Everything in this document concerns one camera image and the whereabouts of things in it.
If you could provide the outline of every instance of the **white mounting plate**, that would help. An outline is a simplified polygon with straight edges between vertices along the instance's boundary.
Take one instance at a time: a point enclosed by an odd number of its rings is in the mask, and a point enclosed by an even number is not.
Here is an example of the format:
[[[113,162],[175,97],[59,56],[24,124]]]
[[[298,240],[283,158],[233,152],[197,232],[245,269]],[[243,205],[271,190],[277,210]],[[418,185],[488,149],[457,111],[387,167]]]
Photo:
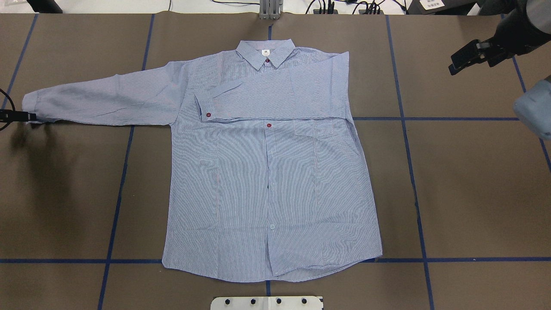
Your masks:
[[[210,303],[210,310],[323,310],[323,297],[217,297]]]

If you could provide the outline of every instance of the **shirt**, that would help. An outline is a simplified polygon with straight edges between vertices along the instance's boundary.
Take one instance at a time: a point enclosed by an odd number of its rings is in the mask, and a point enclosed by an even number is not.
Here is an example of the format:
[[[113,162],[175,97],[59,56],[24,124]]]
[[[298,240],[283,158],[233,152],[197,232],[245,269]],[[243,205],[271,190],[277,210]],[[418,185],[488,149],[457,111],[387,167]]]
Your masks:
[[[39,121],[170,125],[163,265],[305,281],[382,254],[348,103],[348,53],[291,40],[27,94]]]

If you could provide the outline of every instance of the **blue grid line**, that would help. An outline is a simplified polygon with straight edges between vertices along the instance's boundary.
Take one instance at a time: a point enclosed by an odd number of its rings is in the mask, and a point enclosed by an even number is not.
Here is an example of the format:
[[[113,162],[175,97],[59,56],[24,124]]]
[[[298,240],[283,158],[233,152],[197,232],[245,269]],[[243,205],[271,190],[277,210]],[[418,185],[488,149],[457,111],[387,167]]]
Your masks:
[[[413,188],[413,195],[415,198],[415,210],[417,212],[417,230],[419,232],[419,242],[421,244],[421,254],[423,256],[423,268],[425,269],[425,282],[426,282],[426,290],[429,297],[429,306],[431,310],[434,310],[434,300],[433,300],[433,289],[432,285],[430,283],[430,274],[429,274],[429,264],[426,262],[426,250],[425,250],[425,239],[423,237],[423,225],[421,223],[421,213],[419,211],[419,201],[417,199],[417,187],[415,186],[415,176],[413,175],[413,166],[412,166],[412,159],[411,159],[411,153],[409,151],[409,141],[408,141],[408,135],[407,135],[407,128],[406,128],[406,121],[404,119],[404,108],[402,106],[402,95],[400,92],[400,84],[398,82],[398,70],[396,68],[396,58],[394,55],[394,47],[392,44],[392,33],[390,29],[390,20],[388,18],[388,15],[385,15],[386,18],[386,28],[388,32],[388,45],[390,47],[390,56],[392,60],[392,70],[394,71],[394,81],[396,84],[396,94],[398,97],[398,107],[400,109],[400,117],[402,118],[402,132],[404,135],[404,143],[406,146],[406,155],[408,159],[408,167],[409,167],[409,177],[411,179],[412,188]]]
[[[355,121],[518,121],[517,117],[441,117],[441,116],[368,116],[353,117]]]
[[[272,283],[270,280],[266,281],[266,296],[272,295]]]
[[[451,258],[379,258],[368,259],[361,263],[478,263],[484,261],[551,261],[551,256],[512,256],[512,257],[451,257]],[[106,264],[107,259],[79,258],[4,258],[0,264]],[[109,264],[162,264],[161,259],[111,259]],[[270,293],[270,281],[266,281],[267,293]]]
[[[513,64],[515,65],[515,71],[517,72],[518,81],[520,82],[522,91],[525,93],[526,85],[524,84],[524,79],[522,78],[522,74],[520,73],[520,69],[518,68],[518,63],[514,56],[513,56]],[[542,146],[543,157],[545,158],[545,162],[547,162],[547,168],[549,169],[549,172],[551,172],[551,160],[549,159],[549,153],[547,152],[547,149],[545,148],[545,143],[541,138],[539,139],[539,144]]]
[[[25,51],[27,49],[27,45],[29,44],[29,40],[31,39],[31,34],[33,33],[34,25],[36,24],[37,19],[38,19],[38,14],[35,14],[33,18],[33,22],[31,23],[31,28],[29,28],[29,33],[27,33],[25,44],[23,44],[23,48],[21,49],[21,54],[19,54],[19,59],[17,59],[17,64],[15,65],[15,69],[13,70],[12,79],[9,81],[9,86],[8,86],[8,89],[6,90],[6,93],[8,95],[12,91],[13,83],[15,82],[15,77],[17,76],[17,72],[19,71],[19,66],[21,65],[21,61],[23,61],[23,56],[25,55]],[[8,97],[5,97],[4,102],[2,103],[2,109],[6,108],[7,102],[8,102]]]
[[[149,21],[149,31],[147,34],[147,41],[145,43],[145,51],[143,55],[143,62],[142,62],[142,71],[145,70],[145,66],[147,64],[147,56],[149,52],[149,44],[151,42],[151,34],[153,32],[153,23],[155,21],[155,14],[151,14],[151,20]],[[115,244],[115,233],[117,232],[117,223],[118,223],[118,215],[121,210],[121,201],[122,201],[122,189],[125,185],[126,180],[126,171],[128,168],[128,156],[130,154],[130,147],[132,145],[132,138],[134,136],[134,126],[130,126],[130,134],[128,135],[128,145],[126,146],[126,154],[125,154],[125,162],[122,166],[122,176],[121,176],[121,185],[118,188],[118,197],[117,197],[117,205],[115,207],[115,215],[113,217],[113,226],[111,229],[111,238],[109,240],[109,248],[107,249],[107,259],[105,263],[105,270],[104,270],[104,277],[101,282],[101,290],[100,290],[100,296],[98,300],[98,310],[101,310],[103,307],[103,300],[105,297],[105,289],[107,288],[107,278],[109,276],[109,268],[111,265],[111,255],[113,252],[113,245]]]

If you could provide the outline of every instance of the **brown table surface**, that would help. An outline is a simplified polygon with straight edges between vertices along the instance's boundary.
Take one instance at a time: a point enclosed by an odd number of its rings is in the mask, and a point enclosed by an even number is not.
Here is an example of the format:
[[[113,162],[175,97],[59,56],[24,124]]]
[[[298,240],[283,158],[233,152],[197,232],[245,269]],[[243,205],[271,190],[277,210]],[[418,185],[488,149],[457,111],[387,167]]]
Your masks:
[[[0,87],[18,108],[36,89],[267,40],[271,23],[274,40],[350,51],[350,104],[384,256],[302,283],[164,269],[169,127],[12,124],[0,132],[0,309],[208,309],[216,296],[266,294],[323,296],[327,310],[550,308],[551,144],[512,104],[521,83],[551,73],[551,45],[517,63],[447,70],[452,53],[498,22],[1,14]]]

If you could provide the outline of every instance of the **shirt sleeve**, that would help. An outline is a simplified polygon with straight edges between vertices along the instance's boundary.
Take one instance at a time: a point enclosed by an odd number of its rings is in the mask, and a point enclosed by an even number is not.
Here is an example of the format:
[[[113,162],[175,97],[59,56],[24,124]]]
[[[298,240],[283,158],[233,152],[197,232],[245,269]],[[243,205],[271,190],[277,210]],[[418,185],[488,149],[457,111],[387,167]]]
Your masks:
[[[349,118],[348,53],[195,91],[201,120]]]
[[[25,95],[23,110],[37,122],[68,120],[98,125],[168,125],[178,115],[187,84],[186,62],[58,85]]]

